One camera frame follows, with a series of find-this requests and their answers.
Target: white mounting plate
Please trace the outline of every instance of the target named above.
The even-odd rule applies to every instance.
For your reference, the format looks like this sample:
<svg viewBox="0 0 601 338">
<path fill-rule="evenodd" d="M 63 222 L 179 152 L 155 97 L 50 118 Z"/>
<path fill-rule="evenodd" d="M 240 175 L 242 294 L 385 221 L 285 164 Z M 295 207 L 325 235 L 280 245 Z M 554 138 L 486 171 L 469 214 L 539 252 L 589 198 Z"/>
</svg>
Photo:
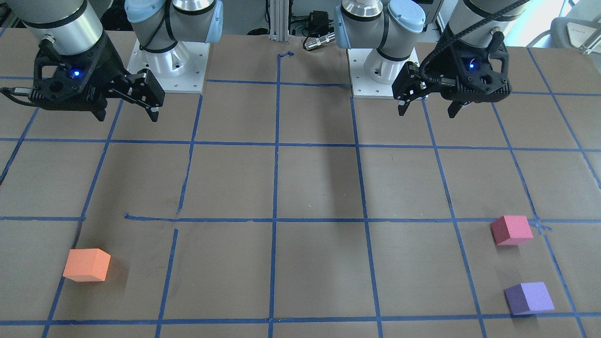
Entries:
<svg viewBox="0 0 601 338">
<path fill-rule="evenodd" d="M 369 48 L 355 48 L 348 50 L 350 81 L 353 84 L 353 96 L 362 97 L 364 99 L 391 99 L 392 86 L 378 83 L 367 76 L 363 69 L 363 64 L 370 54 Z M 419 64 L 415 48 L 411 52 L 411 56 L 407 61 L 413 61 Z"/>
<path fill-rule="evenodd" d="M 180 42 L 188 49 L 192 55 L 190 62 L 186 63 L 185 71 L 181 75 L 172 78 L 162 78 L 156 76 L 160 86 L 163 87 L 166 93 L 202 93 L 204 85 L 204 75 L 207 71 L 207 61 L 209 60 L 210 43 L 202 42 Z M 127 71 L 135 74 L 146 67 L 143 53 L 140 53 L 140 44 L 136 40 L 133 46 L 132 57 L 127 64 Z"/>
</svg>

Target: cube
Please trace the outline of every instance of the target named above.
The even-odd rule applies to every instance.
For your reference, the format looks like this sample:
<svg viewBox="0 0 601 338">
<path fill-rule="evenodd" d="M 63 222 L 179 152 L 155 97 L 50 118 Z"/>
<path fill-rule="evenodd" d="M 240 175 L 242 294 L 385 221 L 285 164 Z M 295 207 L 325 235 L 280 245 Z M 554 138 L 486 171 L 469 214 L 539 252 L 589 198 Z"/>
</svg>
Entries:
<svg viewBox="0 0 601 338">
<path fill-rule="evenodd" d="M 526 216 L 503 216 L 490 228 L 497 245 L 518 245 L 534 238 Z"/>
<path fill-rule="evenodd" d="M 71 249 L 63 276 L 74 281 L 104 281 L 111 255 L 100 249 Z"/>
<path fill-rule="evenodd" d="M 521 283 L 505 289 L 505 297 L 514 315 L 531 315 L 555 310 L 545 283 Z"/>
</svg>

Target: light blue joint cap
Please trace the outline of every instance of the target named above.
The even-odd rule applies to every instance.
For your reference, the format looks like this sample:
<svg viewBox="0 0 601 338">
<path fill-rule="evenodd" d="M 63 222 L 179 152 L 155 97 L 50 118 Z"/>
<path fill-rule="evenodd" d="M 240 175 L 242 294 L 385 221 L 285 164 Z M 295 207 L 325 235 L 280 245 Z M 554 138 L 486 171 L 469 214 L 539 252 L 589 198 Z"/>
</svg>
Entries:
<svg viewBox="0 0 601 338">
<path fill-rule="evenodd" d="M 349 35 L 346 33 L 344 18 L 340 6 L 336 6 L 334 13 L 334 34 L 336 35 L 336 45 L 342 49 L 350 49 Z"/>
<path fill-rule="evenodd" d="M 224 30 L 224 4 L 221 0 L 217 0 L 215 3 L 215 10 L 213 11 L 213 19 L 209 26 L 209 32 L 207 33 L 206 43 L 217 43 L 221 40 L 221 32 Z"/>
<path fill-rule="evenodd" d="M 164 0 L 125 0 L 127 20 L 131 23 L 142 22 L 153 16 L 164 5 Z"/>
<path fill-rule="evenodd" d="M 388 3 L 390 16 L 402 27 L 414 33 L 424 30 L 426 14 L 424 10 L 411 0 L 391 0 Z"/>
</svg>

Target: purple cube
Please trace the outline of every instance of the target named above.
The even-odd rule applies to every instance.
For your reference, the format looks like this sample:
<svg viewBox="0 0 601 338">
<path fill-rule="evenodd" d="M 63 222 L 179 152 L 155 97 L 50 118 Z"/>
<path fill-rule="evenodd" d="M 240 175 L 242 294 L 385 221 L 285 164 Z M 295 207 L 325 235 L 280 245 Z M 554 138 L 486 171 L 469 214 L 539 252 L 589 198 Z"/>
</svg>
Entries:
<svg viewBox="0 0 601 338">
<path fill-rule="evenodd" d="M 505 297 L 514 315 L 531 315 L 555 310 L 545 283 L 521 283 L 505 289 Z"/>
</svg>

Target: pink cube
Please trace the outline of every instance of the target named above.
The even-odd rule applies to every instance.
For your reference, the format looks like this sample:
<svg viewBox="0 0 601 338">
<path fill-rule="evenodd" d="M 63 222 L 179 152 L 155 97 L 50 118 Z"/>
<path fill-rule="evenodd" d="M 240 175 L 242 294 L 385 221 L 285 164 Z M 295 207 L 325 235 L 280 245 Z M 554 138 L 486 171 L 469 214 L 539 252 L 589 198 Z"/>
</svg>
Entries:
<svg viewBox="0 0 601 338">
<path fill-rule="evenodd" d="M 490 223 L 497 245 L 518 245 L 533 237 L 526 216 L 503 216 Z"/>
</svg>

